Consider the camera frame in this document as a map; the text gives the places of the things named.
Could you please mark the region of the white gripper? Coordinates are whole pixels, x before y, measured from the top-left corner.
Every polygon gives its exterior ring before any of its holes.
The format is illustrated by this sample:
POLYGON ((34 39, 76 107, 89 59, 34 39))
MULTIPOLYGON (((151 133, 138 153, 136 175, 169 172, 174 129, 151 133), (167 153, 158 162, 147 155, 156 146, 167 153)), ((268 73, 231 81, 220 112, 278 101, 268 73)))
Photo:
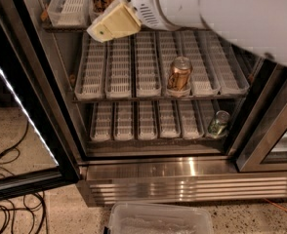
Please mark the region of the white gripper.
POLYGON ((131 3, 127 0, 113 0, 93 20, 87 33, 94 40, 103 43, 140 32, 142 23, 155 30, 169 29, 170 24, 162 15, 158 0, 131 0, 131 3))

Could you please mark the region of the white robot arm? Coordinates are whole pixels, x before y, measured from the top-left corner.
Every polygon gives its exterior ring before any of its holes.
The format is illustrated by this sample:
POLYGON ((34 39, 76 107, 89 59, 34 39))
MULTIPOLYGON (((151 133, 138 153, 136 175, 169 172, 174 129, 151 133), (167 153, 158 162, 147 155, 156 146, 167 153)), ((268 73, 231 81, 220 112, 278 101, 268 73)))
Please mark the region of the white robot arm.
POLYGON ((143 25, 210 29, 241 49, 287 66, 287 0, 113 0, 87 32, 106 42, 135 34, 143 25))

